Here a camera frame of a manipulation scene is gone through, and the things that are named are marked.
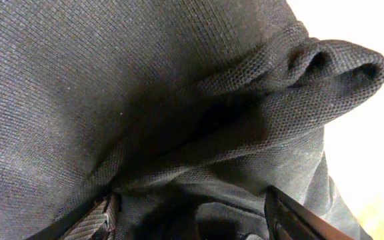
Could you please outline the black t-shirt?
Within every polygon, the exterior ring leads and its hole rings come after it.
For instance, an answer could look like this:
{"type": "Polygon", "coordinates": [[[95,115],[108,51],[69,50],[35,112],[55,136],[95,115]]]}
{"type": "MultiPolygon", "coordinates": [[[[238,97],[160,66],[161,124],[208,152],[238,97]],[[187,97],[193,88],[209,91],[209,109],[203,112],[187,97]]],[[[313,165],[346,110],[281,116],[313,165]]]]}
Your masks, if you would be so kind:
{"type": "Polygon", "coordinates": [[[324,126],[383,83],[285,1],[0,1],[0,239],[107,195],[115,239],[267,239],[270,186],[366,239],[324,126]]]}

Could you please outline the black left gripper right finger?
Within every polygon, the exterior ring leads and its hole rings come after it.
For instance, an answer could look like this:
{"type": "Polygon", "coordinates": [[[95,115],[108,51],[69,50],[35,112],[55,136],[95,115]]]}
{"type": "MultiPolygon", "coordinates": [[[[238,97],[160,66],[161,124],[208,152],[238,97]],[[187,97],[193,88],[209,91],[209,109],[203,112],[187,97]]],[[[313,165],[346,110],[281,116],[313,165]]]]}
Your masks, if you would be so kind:
{"type": "Polygon", "coordinates": [[[274,186],[264,210],[270,240],[352,240],[274,186]]]}

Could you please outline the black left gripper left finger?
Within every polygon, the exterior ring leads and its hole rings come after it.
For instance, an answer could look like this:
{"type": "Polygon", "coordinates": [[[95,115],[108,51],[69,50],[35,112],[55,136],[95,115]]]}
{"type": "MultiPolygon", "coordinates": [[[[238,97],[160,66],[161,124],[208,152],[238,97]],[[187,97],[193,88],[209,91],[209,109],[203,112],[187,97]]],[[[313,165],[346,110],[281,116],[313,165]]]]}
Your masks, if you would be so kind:
{"type": "Polygon", "coordinates": [[[115,238],[119,197],[88,201],[27,240],[110,240],[115,238]]]}

